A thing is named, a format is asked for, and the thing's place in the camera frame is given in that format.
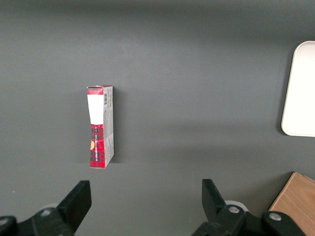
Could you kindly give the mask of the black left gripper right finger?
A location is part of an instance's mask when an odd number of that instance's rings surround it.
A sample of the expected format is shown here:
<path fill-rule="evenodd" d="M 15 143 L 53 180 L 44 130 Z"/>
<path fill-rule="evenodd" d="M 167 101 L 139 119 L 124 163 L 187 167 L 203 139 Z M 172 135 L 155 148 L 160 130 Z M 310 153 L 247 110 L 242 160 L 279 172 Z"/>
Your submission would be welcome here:
<path fill-rule="evenodd" d="M 266 211 L 260 218 L 236 204 L 227 204 L 211 179 L 202 180 L 202 206 L 207 221 L 194 236 L 304 236 L 287 214 Z"/>

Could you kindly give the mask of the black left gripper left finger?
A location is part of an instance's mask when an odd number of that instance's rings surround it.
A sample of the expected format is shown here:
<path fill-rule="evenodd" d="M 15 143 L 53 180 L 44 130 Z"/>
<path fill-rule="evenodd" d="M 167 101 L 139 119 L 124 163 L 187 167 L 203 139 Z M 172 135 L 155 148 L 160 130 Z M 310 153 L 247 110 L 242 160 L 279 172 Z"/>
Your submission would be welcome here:
<path fill-rule="evenodd" d="M 18 223 L 12 215 L 0 218 L 2 236 L 73 236 L 92 205 L 88 180 L 79 181 L 56 207 L 46 207 Z"/>

